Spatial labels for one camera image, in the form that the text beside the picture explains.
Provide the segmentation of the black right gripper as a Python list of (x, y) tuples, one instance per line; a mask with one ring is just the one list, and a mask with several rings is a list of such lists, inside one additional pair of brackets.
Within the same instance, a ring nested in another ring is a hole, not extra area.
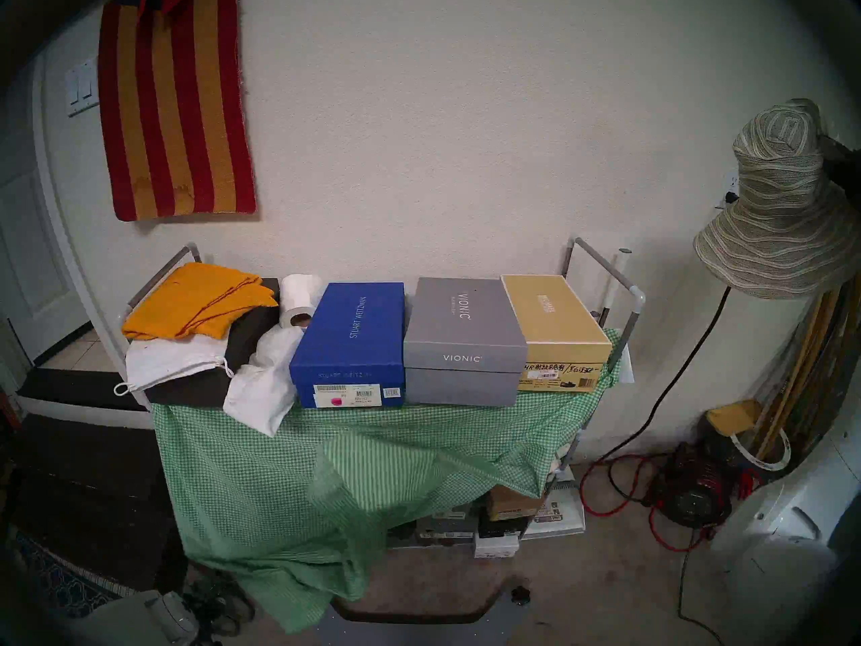
[(860, 155), (829, 135), (820, 135), (827, 178), (840, 187), (850, 205), (860, 208)]

